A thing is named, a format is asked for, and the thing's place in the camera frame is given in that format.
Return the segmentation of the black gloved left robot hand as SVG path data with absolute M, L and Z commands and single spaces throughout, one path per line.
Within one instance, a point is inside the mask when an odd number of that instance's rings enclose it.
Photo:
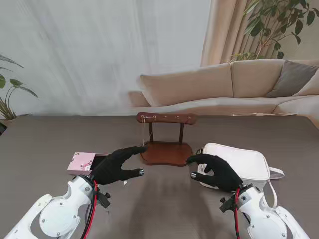
M 107 185 L 117 181 L 126 181 L 131 178 L 140 177 L 144 174 L 143 169 L 122 169 L 122 165 L 132 155 L 146 152 L 143 146 L 133 146 L 118 149 L 108 154 L 96 167 L 92 169 L 91 176 L 97 184 Z

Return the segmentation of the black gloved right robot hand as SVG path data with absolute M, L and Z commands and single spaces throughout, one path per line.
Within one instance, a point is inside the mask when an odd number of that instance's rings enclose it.
M 206 164 L 205 174 L 192 172 L 191 178 L 209 186 L 217 187 L 224 192 L 236 191 L 243 184 L 232 167 L 218 156 L 199 154 L 189 157 L 186 162 L 187 164 Z

